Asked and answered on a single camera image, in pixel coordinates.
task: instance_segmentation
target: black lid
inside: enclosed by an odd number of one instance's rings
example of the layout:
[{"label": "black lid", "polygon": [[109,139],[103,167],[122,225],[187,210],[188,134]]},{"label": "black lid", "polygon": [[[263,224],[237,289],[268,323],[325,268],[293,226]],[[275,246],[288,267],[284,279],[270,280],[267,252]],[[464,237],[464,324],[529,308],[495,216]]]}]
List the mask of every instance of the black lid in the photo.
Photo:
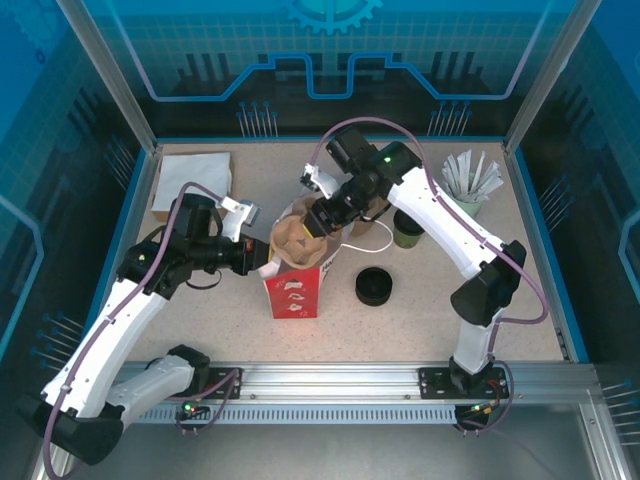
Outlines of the black lid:
[{"label": "black lid", "polygon": [[422,235],[424,230],[420,225],[413,221],[413,219],[404,213],[402,210],[396,211],[393,216],[393,225],[405,235]]},{"label": "black lid", "polygon": [[379,267],[365,268],[356,278],[356,295],[365,305],[377,307],[389,300],[393,280]]}]

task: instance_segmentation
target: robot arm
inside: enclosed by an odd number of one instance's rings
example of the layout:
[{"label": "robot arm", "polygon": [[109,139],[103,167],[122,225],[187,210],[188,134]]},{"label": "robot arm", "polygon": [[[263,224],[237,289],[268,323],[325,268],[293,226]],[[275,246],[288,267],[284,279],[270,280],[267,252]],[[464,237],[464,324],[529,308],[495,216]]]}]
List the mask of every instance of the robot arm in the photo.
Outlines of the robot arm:
[{"label": "robot arm", "polygon": [[[209,358],[185,346],[172,349],[133,379],[112,384],[142,331],[193,271],[213,274],[230,268],[247,275],[267,262],[268,245],[240,233],[243,224],[255,220],[257,208],[228,197],[221,205],[229,211],[224,221],[213,200],[196,194],[184,196],[173,230],[163,232],[170,238],[156,273],[104,329],[82,361],[56,420],[53,442],[85,463],[93,465],[106,457],[122,432],[149,408],[171,395],[201,392],[206,386]],[[216,236],[209,234],[212,220],[218,224]],[[19,413],[39,434],[44,433],[52,405],[87,339],[146,275],[158,249],[158,242],[145,239],[128,250],[98,321],[76,353],[39,398],[21,400]]]},{"label": "robot arm", "polygon": [[[451,257],[465,283],[451,295],[462,318],[458,344],[450,361],[451,379],[465,392],[480,381],[485,368],[491,332],[518,288],[520,276],[479,242],[446,212],[440,196],[485,242],[502,250],[520,266],[526,251],[517,241],[506,245],[470,218],[441,189],[432,191],[420,159],[400,142],[381,151],[354,128],[338,133],[327,150],[343,172],[353,177],[331,196],[317,200],[305,218],[313,236],[324,236],[362,216],[370,201],[381,196],[411,216]],[[310,171],[305,169],[303,183]]]}]

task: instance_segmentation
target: speckled tabletop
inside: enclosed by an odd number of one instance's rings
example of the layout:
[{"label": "speckled tabletop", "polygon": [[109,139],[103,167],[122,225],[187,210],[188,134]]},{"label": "speckled tabletop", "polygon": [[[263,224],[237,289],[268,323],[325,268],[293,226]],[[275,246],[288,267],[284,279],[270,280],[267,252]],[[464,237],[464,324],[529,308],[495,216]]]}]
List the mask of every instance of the speckled tabletop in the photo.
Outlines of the speckled tabletop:
[{"label": "speckled tabletop", "polygon": [[[313,143],[195,144],[166,145],[165,154],[231,152],[235,162],[233,192],[262,207],[257,224],[246,233],[268,240],[274,220],[300,194],[302,167]],[[510,242],[518,239],[530,252],[522,217],[513,193],[500,145],[425,142],[433,170],[439,173],[449,153],[472,148],[474,160],[482,150],[502,166],[505,184],[492,194],[477,220],[494,235]],[[321,168],[339,176],[324,151]],[[140,237],[159,225],[149,211]],[[395,209],[382,220],[392,224]],[[388,240],[379,225],[350,243],[379,248]],[[354,292],[360,270],[378,265],[393,277],[393,293],[383,306],[360,303]],[[528,257],[525,268],[538,278]],[[198,273],[194,282],[210,278]],[[447,360],[453,353],[460,319],[449,303],[450,294],[462,284],[462,276],[440,247],[423,236],[411,250],[395,245],[369,254],[342,249],[331,267],[320,294],[320,314],[315,319],[274,320],[260,277],[223,273],[222,282],[210,291],[181,287],[169,304],[143,332],[129,360],[149,360],[185,343],[214,361],[246,362],[384,362]],[[533,291],[524,283],[508,309],[510,316],[532,318],[540,311]],[[561,360],[551,319],[533,327],[503,325],[496,354],[505,360]]]}]

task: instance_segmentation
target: floor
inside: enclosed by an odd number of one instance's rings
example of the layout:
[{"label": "floor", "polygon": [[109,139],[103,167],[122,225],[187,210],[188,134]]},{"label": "floor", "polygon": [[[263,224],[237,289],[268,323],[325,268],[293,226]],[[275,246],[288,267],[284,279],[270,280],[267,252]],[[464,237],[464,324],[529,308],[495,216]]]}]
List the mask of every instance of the floor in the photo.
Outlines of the floor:
[{"label": "floor", "polygon": [[134,425],[101,464],[77,480],[590,480],[594,464],[579,416],[518,407],[499,433],[463,437],[453,426],[214,426],[182,437]]},{"label": "floor", "polygon": [[[167,145],[164,153],[231,152],[235,164],[233,196],[250,199],[262,207],[258,223],[246,233],[268,240],[274,220],[300,194],[298,179],[314,146],[313,143]],[[498,143],[425,142],[424,147],[436,179],[449,153],[457,155],[471,148],[475,161],[482,150],[486,151],[487,159],[496,160],[502,167],[505,184],[483,205],[477,221],[506,242],[518,239],[530,251]],[[329,173],[341,175],[324,150],[319,162]],[[393,211],[382,218],[386,224],[391,223]],[[158,225],[147,211],[140,237]],[[383,246],[388,238],[388,233],[375,225],[368,234],[351,239],[350,243],[372,249]],[[389,302],[377,308],[361,304],[354,292],[356,275],[372,265],[387,269],[394,281]],[[532,257],[528,257],[525,268],[538,278]],[[196,274],[194,283],[205,284],[209,280],[206,277]],[[162,356],[180,343],[205,352],[214,361],[447,360],[455,348],[460,323],[449,296],[462,281],[451,260],[427,236],[411,250],[395,245],[379,254],[342,249],[322,285],[319,317],[274,320],[259,276],[252,273],[239,277],[225,271],[221,284],[211,291],[178,289],[143,332],[129,360]],[[532,318],[539,311],[537,297],[522,282],[508,314]],[[533,327],[501,327],[496,353],[505,360],[562,359],[550,319]]]}]

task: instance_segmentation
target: paper bag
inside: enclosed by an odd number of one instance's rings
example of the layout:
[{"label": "paper bag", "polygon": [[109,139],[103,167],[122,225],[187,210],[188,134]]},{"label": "paper bag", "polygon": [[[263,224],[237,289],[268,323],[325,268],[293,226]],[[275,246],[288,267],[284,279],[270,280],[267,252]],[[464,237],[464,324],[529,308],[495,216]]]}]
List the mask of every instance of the paper bag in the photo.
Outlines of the paper bag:
[{"label": "paper bag", "polygon": [[[273,258],[259,269],[264,281],[273,318],[316,318],[320,287],[340,246],[352,226],[323,239],[299,235],[297,229],[288,230],[286,222],[299,224],[318,195],[308,195],[293,202],[274,224],[271,234]],[[307,245],[296,242],[310,242]]]}]

